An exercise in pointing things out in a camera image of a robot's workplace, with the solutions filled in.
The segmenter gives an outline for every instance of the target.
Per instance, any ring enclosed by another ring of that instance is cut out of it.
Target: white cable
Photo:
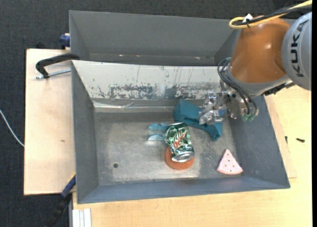
[[[12,135],[14,136],[14,138],[18,141],[18,143],[19,143],[21,146],[24,147],[24,144],[20,141],[20,139],[16,136],[16,134],[15,134],[14,131],[12,130],[12,128],[11,128],[9,122],[8,122],[7,119],[5,118],[5,116],[4,116],[4,114],[2,113],[1,109],[0,109],[0,114],[2,115],[2,117],[3,117],[3,119],[4,119],[5,123],[6,123],[6,125],[7,125],[8,128],[10,129],[10,131],[11,131]]]

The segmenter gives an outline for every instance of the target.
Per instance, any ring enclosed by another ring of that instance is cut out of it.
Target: gray bin
[[[70,12],[72,101],[79,203],[290,187],[263,97],[253,122],[223,122],[213,141],[190,127],[195,164],[165,164],[151,123],[173,123],[179,98],[201,105],[218,88],[216,65],[232,54],[227,20]],[[244,172],[216,171],[229,149]]]

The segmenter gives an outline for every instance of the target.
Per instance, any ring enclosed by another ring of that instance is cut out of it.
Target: kuka logo
[[[299,32],[299,34],[297,36],[295,34],[293,35],[293,42],[291,44],[291,47],[293,47],[291,49],[291,53],[295,54],[294,59],[292,59],[291,61],[292,61],[292,64],[293,64],[293,69],[297,72],[297,74],[296,74],[297,77],[303,77],[304,76],[303,74],[301,74],[301,67],[298,64],[298,55],[297,55],[298,43],[297,43],[297,40],[298,40],[299,36],[301,35],[303,26],[307,22],[308,22],[308,20],[306,20],[306,21],[304,21],[304,22],[302,22],[301,24],[298,25],[297,31]]]

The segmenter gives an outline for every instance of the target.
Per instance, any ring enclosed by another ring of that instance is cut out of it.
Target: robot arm
[[[218,65],[222,90],[208,93],[200,124],[221,121],[224,111],[233,119],[241,116],[244,121],[251,121],[259,112],[254,97],[294,84],[311,88],[312,12],[298,18],[292,26],[278,18],[287,10],[311,3],[283,8],[269,14],[270,18],[266,15],[237,25],[235,19],[230,22],[231,27],[243,29],[232,57]]]

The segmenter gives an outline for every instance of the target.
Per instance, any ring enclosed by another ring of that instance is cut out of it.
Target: teal plastic object
[[[217,139],[222,136],[222,123],[200,125],[199,112],[201,110],[202,108],[190,103],[189,101],[180,99],[173,111],[174,120],[176,122],[185,122],[191,127],[206,131],[213,140],[217,141]]]

